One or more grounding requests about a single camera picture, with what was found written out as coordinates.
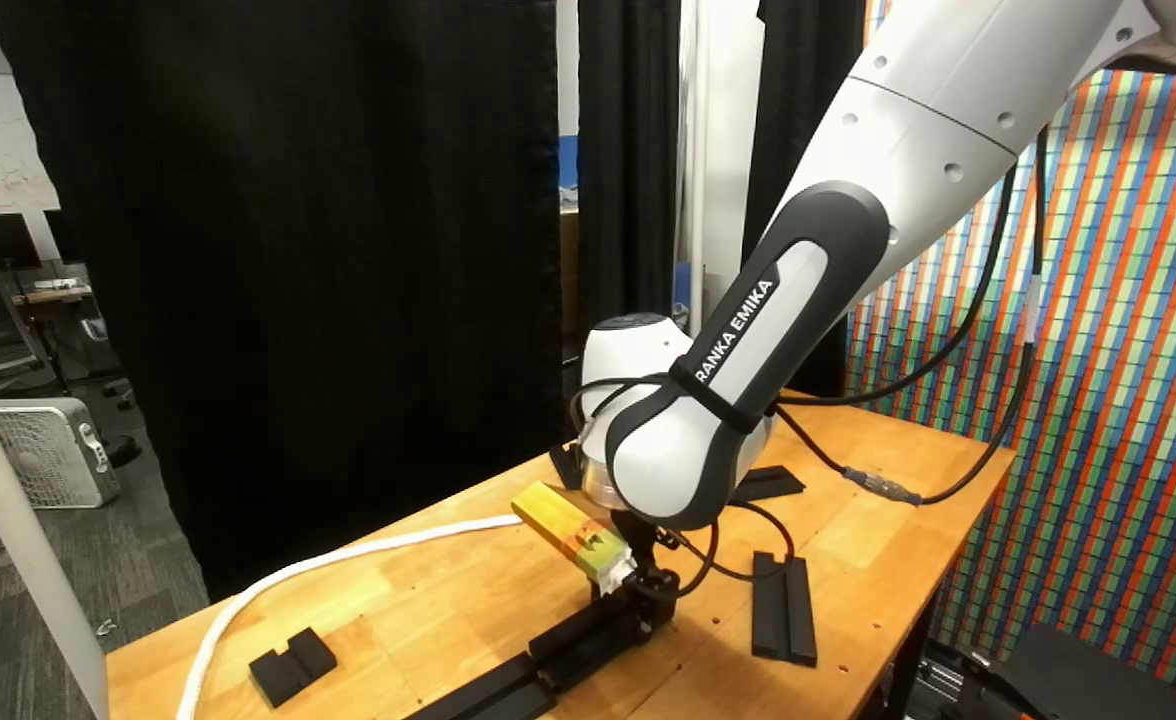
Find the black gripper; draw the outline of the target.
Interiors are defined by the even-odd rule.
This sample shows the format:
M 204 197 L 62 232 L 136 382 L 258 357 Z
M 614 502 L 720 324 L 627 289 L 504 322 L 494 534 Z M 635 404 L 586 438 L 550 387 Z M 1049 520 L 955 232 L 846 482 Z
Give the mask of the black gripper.
M 640 629 L 659 633 L 681 598 L 681 575 L 657 565 L 659 528 L 632 512 L 614 512 L 613 523 L 635 558 L 627 592 L 640 601 Z

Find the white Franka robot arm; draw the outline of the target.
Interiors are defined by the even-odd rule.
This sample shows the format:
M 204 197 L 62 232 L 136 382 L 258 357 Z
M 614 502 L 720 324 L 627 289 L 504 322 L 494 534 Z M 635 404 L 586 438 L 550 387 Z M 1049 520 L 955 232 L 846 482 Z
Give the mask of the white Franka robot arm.
M 1176 67 L 1176 0 L 896 0 L 840 82 L 756 248 L 695 332 L 613 315 L 582 340 L 586 485 L 704 528 L 833 324 L 935 245 L 1090 73 Z

